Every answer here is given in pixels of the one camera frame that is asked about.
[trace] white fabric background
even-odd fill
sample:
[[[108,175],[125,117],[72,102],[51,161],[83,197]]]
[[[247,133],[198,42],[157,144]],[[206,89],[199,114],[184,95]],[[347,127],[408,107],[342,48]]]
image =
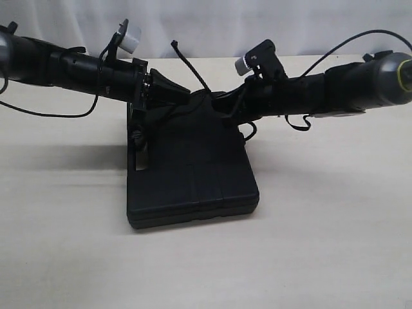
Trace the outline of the white fabric background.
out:
[[[189,57],[237,57],[263,39],[280,55],[313,55],[358,32],[393,30],[412,40],[411,0],[2,0],[0,23],[17,21],[19,35],[98,53],[129,18],[143,30],[136,57],[174,57],[173,39]],[[339,53],[384,48],[406,51],[372,35]]]

